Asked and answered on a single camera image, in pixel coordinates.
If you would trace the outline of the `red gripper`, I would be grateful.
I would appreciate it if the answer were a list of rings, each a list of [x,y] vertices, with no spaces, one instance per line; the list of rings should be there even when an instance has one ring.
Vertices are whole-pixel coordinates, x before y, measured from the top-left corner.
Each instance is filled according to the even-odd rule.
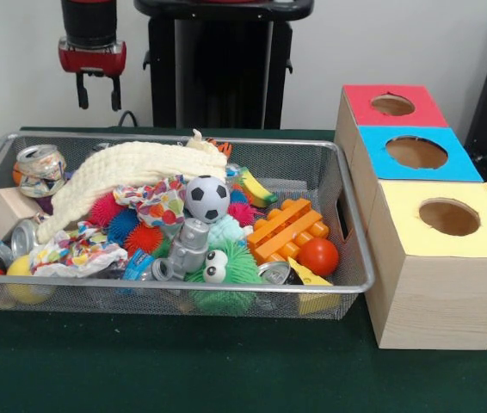
[[[117,41],[105,47],[85,49],[75,47],[67,39],[59,40],[59,61],[65,72],[76,73],[77,100],[81,109],[89,107],[84,73],[101,73],[111,77],[111,108],[121,110],[120,75],[126,67],[126,43]]]

